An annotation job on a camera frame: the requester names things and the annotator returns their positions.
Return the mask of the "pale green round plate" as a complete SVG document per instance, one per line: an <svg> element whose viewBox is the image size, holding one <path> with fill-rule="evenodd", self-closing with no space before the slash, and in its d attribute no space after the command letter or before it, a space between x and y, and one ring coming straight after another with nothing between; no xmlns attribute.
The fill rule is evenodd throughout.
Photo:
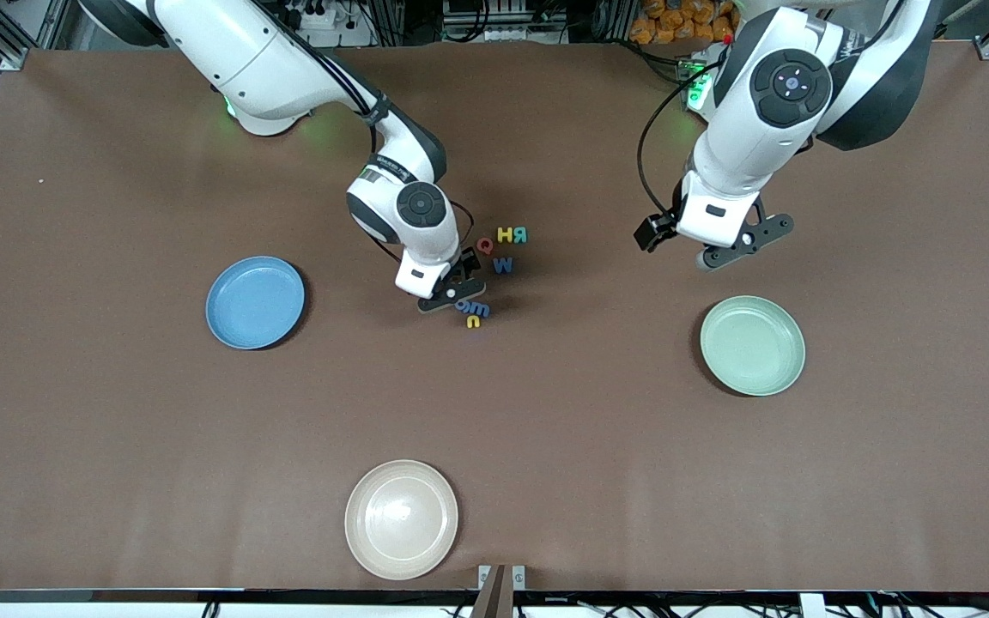
<svg viewBox="0 0 989 618"><path fill-rule="evenodd" d="M796 320L758 296L733 296L712 306L701 324L700 351L719 382L751 397L788 390L807 360Z"/></svg>

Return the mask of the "blue round plate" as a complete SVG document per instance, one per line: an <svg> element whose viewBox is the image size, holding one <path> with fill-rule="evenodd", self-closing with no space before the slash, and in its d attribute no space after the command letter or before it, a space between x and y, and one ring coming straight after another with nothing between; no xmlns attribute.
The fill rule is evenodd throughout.
<svg viewBox="0 0 989 618"><path fill-rule="evenodd" d="M205 324L230 348L269 348L297 327L306 301L305 282L290 262L244 258L213 282L205 298Z"/></svg>

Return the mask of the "pile of orange packets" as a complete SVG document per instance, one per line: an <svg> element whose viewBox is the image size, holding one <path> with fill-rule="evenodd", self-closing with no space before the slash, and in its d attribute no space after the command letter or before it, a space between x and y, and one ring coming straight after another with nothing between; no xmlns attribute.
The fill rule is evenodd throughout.
<svg viewBox="0 0 989 618"><path fill-rule="evenodd" d="M640 0L628 39L640 45L676 40L729 43L742 16L733 0Z"/></svg>

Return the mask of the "background equipment rack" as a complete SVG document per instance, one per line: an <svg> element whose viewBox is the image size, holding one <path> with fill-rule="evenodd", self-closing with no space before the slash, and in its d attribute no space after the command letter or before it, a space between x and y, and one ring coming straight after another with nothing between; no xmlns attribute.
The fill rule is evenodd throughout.
<svg viewBox="0 0 989 618"><path fill-rule="evenodd" d="M596 0L437 0L443 40L565 45L592 35Z"/></svg>

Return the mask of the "beige round plate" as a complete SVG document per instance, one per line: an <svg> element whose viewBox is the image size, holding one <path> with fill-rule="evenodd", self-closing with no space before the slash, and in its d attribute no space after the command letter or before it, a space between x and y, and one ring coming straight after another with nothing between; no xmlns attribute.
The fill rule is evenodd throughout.
<svg viewBox="0 0 989 618"><path fill-rule="evenodd" d="M370 574L410 580L435 570L459 531L459 505L446 477L428 463L393 460L369 470L350 493L344 533Z"/></svg>

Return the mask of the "white power strip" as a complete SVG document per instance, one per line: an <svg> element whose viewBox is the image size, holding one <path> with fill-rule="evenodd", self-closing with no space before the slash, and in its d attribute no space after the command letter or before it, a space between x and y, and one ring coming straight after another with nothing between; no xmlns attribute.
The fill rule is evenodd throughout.
<svg viewBox="0 0 989 618"><path fill-rule="evenodd" d="M379 35L364 0L285 0L287 24L314 47L370 47Z"/></svg>

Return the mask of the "dark slanted mounting post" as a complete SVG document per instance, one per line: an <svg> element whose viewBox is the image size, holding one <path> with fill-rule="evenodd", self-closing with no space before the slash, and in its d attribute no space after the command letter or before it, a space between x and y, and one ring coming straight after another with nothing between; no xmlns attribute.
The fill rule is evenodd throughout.
<svg viewBox="0 0 989 618"><path fill-rule="evenodd" d="M470 618L515 618L511 566L492 566L480 588Z"/></svg>

